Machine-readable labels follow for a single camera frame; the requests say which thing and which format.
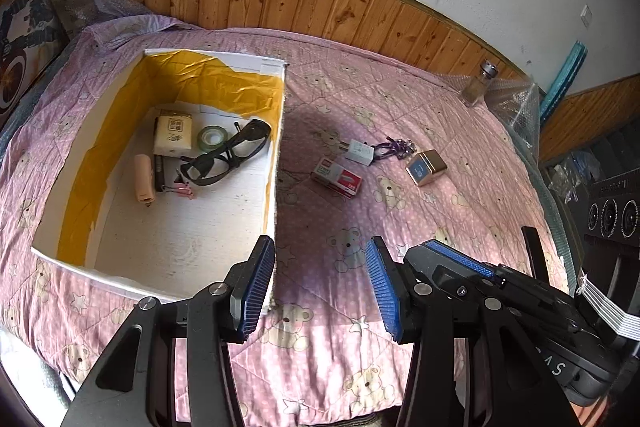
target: poster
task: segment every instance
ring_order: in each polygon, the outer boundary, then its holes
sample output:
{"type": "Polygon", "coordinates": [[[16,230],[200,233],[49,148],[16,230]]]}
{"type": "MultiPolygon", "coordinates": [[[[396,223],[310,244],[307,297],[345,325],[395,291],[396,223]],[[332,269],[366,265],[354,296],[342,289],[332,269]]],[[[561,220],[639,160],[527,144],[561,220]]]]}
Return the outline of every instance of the poster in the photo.
{"type": "Polygon", "coordinates": [[[50,0],[0,0],[0,128],[66,42],[50,0]]]}

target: tape roll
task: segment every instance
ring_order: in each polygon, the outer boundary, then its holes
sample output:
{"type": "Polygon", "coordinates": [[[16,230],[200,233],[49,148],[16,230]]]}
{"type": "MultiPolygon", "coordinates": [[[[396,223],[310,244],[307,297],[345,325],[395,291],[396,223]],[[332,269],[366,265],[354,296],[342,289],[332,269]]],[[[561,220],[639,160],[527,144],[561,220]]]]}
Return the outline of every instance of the tape roll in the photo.
{"type": "Polygon", "coordinates": [[[198,133],[198,148],[203,152],[211,152],[222,145],[227,137],[226,129],[209,125],[198,133]]]}

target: red and white box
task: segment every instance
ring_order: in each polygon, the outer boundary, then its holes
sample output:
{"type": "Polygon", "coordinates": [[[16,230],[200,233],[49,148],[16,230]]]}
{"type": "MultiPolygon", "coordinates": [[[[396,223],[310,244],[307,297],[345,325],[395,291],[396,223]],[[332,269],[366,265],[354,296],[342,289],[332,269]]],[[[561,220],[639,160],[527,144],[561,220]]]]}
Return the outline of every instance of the red and white box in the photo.
{"type": "Polygon", "coordinates": [[[326,187],[339,192],[343,196],[353,198],[362,184],[362,178],[345,169],[342,165],[322,158],[311,173],[311,177],[326,187]]]}

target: white strap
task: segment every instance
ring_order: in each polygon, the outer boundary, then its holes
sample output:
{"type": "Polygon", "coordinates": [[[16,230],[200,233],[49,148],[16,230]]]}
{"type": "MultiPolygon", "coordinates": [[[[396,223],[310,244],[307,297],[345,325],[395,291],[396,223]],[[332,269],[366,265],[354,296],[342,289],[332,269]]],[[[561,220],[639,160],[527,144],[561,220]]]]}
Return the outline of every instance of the white strap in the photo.
{"type": "Polygon", "coordinates": [[[616,334],[633,341],[640,341],[640,317],[623,312],[622,308],[610,301],[604,293],[587,279],[586,275],[580,277],[580,287],[577,293],[587,299],[587,302],[596,310],[600,318],[616,334]]]}

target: bed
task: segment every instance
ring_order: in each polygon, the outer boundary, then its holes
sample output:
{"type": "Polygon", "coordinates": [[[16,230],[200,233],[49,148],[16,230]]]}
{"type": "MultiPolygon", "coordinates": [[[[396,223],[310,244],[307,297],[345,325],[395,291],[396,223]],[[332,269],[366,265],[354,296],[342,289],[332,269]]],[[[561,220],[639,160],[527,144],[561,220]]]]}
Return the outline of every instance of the bed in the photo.
{"type": "MultiPolygon", "coordinates": [[[[360,262],[372,235],[398,260],[436,237],[529,273],[520,233],[529,225],[540,233],[551,284],[568,290],[527,169],[484,104],[468,109],[438,77],[337,42],[254,28],[208,31],[140,15],[82,32],[0,168],[2,323],[53,368],[82,381],[135,304],[36,258],[30,241],[82,118],[146,48],[238,52],[289,64],[274,307],[247,343],[230,346],[246,425],[331,423],[401,402],[411,346],[394,344],[382,325],[360,262]],[[447,173],[418,188],[395,158],[370,167],[349,162],[364,179],[353,200],[309,178],[321,156],[339,156],[340,140],[386,136],[437,149],[447,173]]],[[[458,372],[462,364],[457,353],[458,372]]],[[[184,367],[180,343],[178,420],[188,419],[184,367]]]]}

